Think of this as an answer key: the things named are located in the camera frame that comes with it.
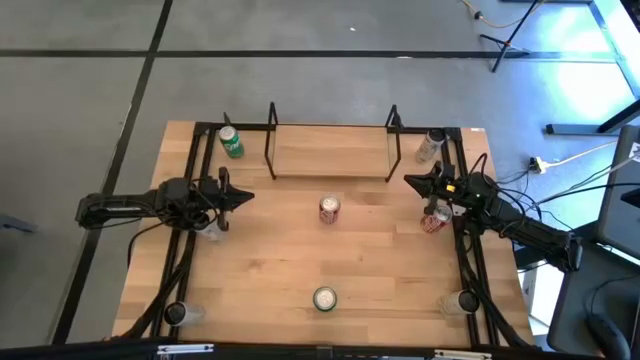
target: green soda can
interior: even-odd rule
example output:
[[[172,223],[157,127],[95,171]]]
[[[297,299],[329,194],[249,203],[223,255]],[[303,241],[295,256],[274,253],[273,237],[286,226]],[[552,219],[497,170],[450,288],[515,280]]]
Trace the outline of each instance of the green soda can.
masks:
[[[233,126],[227,125],[223,127],[218,134],[220,135],[220,142],[222,142],[222,146],[224,146],[224,150],[230,158],[239,158],[244,155],[244,146],[242,146],[238,132]]]

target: floor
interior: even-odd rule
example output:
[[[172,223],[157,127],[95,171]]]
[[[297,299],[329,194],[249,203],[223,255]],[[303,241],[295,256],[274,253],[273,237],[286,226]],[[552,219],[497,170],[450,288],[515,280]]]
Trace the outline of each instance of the floor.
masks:
[[[629,35],[618,0],[597,1],[607,24],[616,20],[611,33],[638,35]],[[528,6],[473,3],[496,23],[519,18]],[[2,50],[147,50],[162,6],[162,0],[0,0],[0,212],[39,226],[33,235],[0,233],[0,347],[49,341],[84,234],[73,220],[77,201],[105,179],[144,62],[14,57]],[[496,51],[480,33],[506,38],[509,29],[474,21],[456,0],[181,0],[160,50]],[[158,58],[116,192],[148,188],[166,121],[219,121],[226,111],[238,122],[263,122],[269,101],[283,122],[378,124],[397,104],[406,125],[484,127],[502,178],[530,156],[550,162],[609,141],[542,132],[549,122],[598,124],[635,98],[637,79],[625,79],[589,7],[545,5],[515,43],[566,56],[506,60],[496,74],[487,59]],[[628,49],[618,50],[632,62],[637,49]],[[538,199],[563,190],[606,166],[613,150],[532,175],[527,193]],[[523,189],[525,180],[514,186]],[[545,209],[578,226],[597,217],[601,197],[583,193]],[[135,229],[103,232],[70,341],[110,334]]]

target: red soda can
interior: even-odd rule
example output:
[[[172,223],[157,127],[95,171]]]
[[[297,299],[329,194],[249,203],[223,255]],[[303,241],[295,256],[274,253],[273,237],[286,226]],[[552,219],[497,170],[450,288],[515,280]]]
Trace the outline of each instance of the red soda can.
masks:
[[[335,195],[325,195],[320,199],[320,221],[333,224],[338,220],[340,199]]]
[[[425,214],[422,217],[420,226],[426,233],[433,234],[450,223],[452,218],[453,211],[451,211],[449,206],[438,205],[435,210],[433,210],[433,214]]]

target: wooden table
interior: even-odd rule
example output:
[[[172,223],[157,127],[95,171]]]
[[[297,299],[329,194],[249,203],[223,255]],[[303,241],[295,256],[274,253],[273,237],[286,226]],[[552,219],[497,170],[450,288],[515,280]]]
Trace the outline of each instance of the wooden table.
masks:
[[[168,123],[152,187],[183,176],[193,127],[193,122]],[[187,302],[204,306],[207,315],[202,325],[184,327],[180,338],[468,347],[464,316],[444,317],[437,305],[438,298],[461,288],[452,227],[425,234],[419,226],[425,201],[403,180],[404,174],[426,173],[433,166],[414,161],[422,135],[401,135],[403,160],[385,183],[347,177],[272,180],[263,157],[265,134],[240,131],[242,159],[228,158],[215,142],[211,175],[226,166],[231,183],[254,192],[255,199],[229,214],[226,240],[215,243],[198,237]],[[462,134],[468,162],[489,152],[484,130],[463,129]],[[491,156],[486,171],[494,175]],[[333,225],[318,220],[318,201],[327,193],[342,201],[340,218]],[[141,228],[156,222],[149,219]],[[128,329],[155,296],[169,235],[170,229],[161,227],[137,240],[114,334]],[[511,242],[492,232],[482,241],[493,299],[518,333],[532,342]],[[313,306],[313,292],[320,286],[338,295],[338,306],[331,312]],[[481,313],[478,322],[486,342]]]

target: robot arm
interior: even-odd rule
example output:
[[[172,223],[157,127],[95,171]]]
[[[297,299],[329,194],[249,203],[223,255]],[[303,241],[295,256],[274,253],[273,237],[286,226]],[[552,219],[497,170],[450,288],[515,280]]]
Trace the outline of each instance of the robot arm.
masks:
[[[433,213],[438,199],[463,209],[467,227],[479,234],[485,229],[531,247],[551,265],[563,272],[580,267],[582,246],[573,233],[557,230],[524,216],[509,202],[498,196],[498,185],[488,176],[475,172],[464,179],[454,179],[453,165],[438,161],[426,175],[405,175],[404,179],[420,196],[429,199],[425,213]]]
[[[90,194],[80,200],[76,221],[91,229],[111,219],[157,217],[176,229],[201,230],[217,220],[218,227],[227,231],[225,212],[253,199],[254,194],[234,188],[225,167],[219,169],[218,180],[207,176],[199,181],[196,187],[188,179],[172,178],[140,195]],[[216,214],[213,220],[207,215],[209,210]]]

